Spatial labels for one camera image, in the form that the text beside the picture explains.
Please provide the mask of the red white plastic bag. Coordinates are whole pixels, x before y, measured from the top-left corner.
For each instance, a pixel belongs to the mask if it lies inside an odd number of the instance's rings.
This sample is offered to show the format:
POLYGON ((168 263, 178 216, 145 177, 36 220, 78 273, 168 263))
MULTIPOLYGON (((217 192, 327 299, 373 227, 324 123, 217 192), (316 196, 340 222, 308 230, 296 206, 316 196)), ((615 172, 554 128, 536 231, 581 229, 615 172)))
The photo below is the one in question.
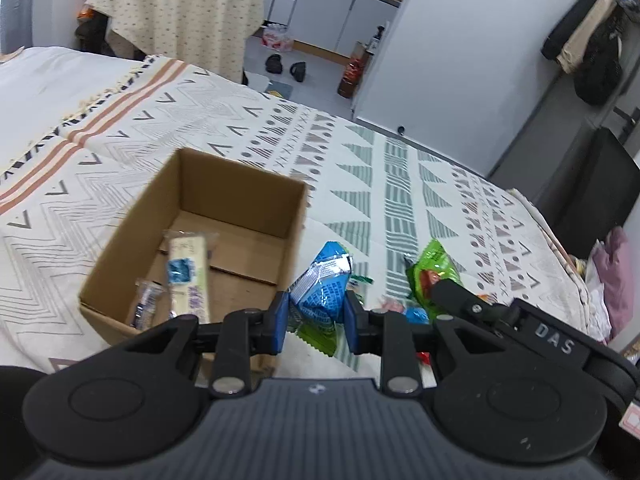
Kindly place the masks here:
POLYGON ((262 31, 262 45, 277 52, 291 52, 295 40, 288 32, 288 26, 269 23, 262 31))

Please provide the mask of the white biscuit pack in box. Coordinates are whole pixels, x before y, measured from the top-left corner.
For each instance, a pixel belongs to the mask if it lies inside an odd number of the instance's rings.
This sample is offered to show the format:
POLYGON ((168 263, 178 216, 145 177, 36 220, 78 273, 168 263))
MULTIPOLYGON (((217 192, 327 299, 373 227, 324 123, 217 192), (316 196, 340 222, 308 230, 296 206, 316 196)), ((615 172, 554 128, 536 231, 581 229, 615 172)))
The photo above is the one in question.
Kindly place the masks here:
POLYGON ((210 322, 208 274, 217 238, 213 232, 165 232, 166 278, 172 318, 194 315, 201 324, 210 322))

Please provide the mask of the hanging coats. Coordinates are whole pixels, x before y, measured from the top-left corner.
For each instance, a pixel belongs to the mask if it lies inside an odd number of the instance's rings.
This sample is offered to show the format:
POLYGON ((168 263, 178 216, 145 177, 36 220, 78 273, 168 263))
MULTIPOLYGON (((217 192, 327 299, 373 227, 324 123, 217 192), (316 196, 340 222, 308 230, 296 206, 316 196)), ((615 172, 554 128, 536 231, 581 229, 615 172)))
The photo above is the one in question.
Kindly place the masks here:
POLYGON ((590 106, 608 102, 623 78, 624 21, 618 0, 577 0, 544 40, 541 55, 573 77, 576 96, 590 106))

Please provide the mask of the light green candy packet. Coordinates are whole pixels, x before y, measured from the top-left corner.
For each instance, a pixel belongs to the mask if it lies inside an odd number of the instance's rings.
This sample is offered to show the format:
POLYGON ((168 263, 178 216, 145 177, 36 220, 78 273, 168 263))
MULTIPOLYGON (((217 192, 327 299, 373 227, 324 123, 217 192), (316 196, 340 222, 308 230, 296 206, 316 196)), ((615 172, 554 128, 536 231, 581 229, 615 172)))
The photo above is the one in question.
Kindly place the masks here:
POLYGON ((292 308, 288 312, 288 331, 295 334, 312 348, 326 356, 334 356, 337 349, 335 323, 325 313, 320 313, 320 320, 311 320, 303 316, 299 310, 292 308))

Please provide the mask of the table with dotted cloth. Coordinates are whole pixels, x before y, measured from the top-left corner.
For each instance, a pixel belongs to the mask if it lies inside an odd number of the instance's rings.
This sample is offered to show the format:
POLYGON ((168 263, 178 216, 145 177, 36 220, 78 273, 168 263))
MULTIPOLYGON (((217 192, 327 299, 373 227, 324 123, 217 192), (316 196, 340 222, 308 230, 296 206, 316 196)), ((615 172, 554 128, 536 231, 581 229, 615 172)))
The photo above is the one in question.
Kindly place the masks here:
POLYGON ((119 58, 158 54, 242 81, 245 44, 264 21, 264 0, 86 0, 107 16, 119 58))

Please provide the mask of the dark red bottle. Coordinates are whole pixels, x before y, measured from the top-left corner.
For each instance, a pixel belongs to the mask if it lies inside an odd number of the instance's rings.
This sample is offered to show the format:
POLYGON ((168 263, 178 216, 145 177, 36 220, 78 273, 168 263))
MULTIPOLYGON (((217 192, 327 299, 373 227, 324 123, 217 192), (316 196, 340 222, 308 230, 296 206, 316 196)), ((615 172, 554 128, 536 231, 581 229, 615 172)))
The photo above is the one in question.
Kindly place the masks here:
POLYGON ((354 96, 369 60, 370 53, 367 51, 367 46, 357 41, 337 87, 337 93, 340 96, 345 99, 351 99, 354 96))

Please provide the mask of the blue snack packet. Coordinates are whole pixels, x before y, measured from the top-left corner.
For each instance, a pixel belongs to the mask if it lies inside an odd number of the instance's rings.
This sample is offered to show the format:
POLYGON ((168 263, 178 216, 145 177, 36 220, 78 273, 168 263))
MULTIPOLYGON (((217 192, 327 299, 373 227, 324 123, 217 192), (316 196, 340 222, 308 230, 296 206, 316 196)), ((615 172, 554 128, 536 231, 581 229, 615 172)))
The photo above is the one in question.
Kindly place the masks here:
POLYGON ((293 308, 305 322, 332 333, 342 319, 352 255, 337 242, 326 242, 308 268, 288 289, 293 308))

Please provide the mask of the black shoe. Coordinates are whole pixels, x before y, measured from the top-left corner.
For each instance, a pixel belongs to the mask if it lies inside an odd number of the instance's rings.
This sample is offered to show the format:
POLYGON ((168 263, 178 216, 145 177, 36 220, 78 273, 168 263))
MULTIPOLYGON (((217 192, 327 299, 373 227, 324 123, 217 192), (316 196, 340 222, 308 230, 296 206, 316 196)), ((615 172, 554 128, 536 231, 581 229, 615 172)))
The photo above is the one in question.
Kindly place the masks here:
POLYGON ((265 62, 267 73, 280 75, 283 72, 282 58, 280 54, 269 55, 265 62))
POLYGON ((293 63, 290 67, 290 75, 300 84, 305 81, 307 64, 305 62, 293 63))

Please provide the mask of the small clear packet in box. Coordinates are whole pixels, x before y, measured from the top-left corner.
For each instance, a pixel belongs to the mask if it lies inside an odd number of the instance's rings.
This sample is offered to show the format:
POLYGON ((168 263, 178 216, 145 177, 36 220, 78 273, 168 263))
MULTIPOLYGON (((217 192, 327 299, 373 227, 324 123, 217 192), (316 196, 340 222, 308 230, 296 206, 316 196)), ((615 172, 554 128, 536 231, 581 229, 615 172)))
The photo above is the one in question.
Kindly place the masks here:
POLYGON ((165 287, 157 281, 137 280, 129 325, 136 330, 148 330, 164 293, 165 287))

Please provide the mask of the brown cardboard box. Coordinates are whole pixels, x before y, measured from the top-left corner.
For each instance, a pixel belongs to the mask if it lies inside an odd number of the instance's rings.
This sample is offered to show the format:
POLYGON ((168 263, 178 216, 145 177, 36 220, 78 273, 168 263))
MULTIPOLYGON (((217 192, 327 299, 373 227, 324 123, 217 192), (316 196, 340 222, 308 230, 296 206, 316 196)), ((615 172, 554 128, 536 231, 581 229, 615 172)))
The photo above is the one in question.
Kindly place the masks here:
POLYGON ((292 284, 307 197, 299 180, 180 148, 107 243, 82 315, 117 344, 173 315, 268 308, 292 284))

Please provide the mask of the black chair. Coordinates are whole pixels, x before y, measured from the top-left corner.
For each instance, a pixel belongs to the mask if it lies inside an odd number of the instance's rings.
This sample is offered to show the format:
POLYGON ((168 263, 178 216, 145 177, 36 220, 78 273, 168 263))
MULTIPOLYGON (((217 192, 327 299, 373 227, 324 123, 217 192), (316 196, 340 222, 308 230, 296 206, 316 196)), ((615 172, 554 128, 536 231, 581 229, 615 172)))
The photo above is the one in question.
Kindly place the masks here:
POLYGON ((587 258, 597 240, 624 224, 638 196, 639 167, 614 133, 600 128, 552 230, 570 255, 587 258))

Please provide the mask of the patterned bed cover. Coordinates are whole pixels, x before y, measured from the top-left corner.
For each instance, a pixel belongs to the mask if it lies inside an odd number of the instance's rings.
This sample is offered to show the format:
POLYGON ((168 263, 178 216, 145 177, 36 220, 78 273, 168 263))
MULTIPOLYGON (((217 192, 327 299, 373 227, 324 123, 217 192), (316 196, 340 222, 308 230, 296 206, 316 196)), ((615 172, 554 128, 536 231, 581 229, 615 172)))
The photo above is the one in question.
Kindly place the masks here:
POLYGON ((1 361, 53 373, 140 333, 166 238, 209 244, 204 312, 268 306, 320 249, 352 257, 369 309, 411 307, 439 242, 462 284, 611 331, 534 205, 469 169, 204 68, 60 47, 1 60, 1 361))

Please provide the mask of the pink small snack packet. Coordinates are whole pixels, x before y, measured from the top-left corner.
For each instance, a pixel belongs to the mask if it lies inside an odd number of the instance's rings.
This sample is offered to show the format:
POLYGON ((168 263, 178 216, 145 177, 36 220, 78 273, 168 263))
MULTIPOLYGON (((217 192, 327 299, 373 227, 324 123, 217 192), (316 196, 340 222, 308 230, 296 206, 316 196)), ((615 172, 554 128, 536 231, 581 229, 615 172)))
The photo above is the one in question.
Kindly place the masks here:
POLYGON ((400 314, 406 313, 405 304, 398 300, 397 298, 384 296, 380 301, 380 306, 378 307, 378 312, 386 313, 386 312, 396 312, 400 314))

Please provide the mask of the dark green snack packet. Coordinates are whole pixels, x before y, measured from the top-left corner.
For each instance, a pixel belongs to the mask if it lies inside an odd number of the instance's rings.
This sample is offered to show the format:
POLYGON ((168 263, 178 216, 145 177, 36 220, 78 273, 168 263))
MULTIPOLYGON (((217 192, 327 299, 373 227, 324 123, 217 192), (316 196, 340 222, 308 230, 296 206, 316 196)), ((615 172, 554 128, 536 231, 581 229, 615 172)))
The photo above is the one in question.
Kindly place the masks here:
POLYGON ((405 274, 410 287, 410 297, 429 316, 440 312, 431 297, 432 288, 441 280, 462 284, 458 269, 439 240, 432 238, 416 260, 405 256, 405 274))

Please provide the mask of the red snack bar wrapper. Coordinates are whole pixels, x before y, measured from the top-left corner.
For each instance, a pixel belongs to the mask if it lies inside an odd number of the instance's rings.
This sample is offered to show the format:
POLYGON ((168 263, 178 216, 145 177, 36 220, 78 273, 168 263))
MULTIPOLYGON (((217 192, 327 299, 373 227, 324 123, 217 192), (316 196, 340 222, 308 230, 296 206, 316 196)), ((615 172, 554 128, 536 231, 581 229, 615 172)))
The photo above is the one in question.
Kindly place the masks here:
POLYGON ((431 364, 431 357, 430 354, 428 352, 418 352, 416 354, 416 356, 418 357, 418 359, 425 365, 430 365, 431 364))

